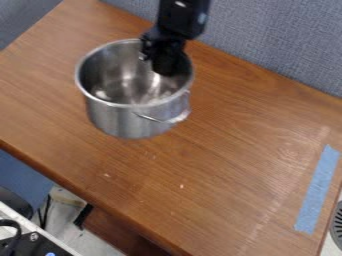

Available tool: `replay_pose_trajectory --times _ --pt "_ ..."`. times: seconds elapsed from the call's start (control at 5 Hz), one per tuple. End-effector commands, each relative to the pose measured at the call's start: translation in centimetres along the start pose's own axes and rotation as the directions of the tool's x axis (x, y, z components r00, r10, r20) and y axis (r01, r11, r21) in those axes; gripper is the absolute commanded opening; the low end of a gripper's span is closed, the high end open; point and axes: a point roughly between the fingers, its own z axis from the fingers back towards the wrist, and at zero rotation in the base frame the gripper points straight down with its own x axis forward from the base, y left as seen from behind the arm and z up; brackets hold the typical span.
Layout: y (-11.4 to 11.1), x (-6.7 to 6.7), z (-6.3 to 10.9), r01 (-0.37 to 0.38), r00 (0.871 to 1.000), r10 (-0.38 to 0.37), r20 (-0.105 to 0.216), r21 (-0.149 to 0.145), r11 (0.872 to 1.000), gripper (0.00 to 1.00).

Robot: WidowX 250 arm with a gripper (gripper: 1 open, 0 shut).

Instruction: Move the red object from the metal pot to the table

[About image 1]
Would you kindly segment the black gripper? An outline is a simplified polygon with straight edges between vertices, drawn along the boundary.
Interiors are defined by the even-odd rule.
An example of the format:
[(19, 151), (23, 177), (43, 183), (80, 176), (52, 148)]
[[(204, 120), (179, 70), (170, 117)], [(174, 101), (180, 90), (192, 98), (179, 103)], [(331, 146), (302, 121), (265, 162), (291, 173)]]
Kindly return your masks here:
[(162, 76), (187, 74), (190, 62), (183, 52), (186, 42), (204, 32), (211, 0), (160, 0), (156, 20), (142, 34), (140, 59), (151, 60)]

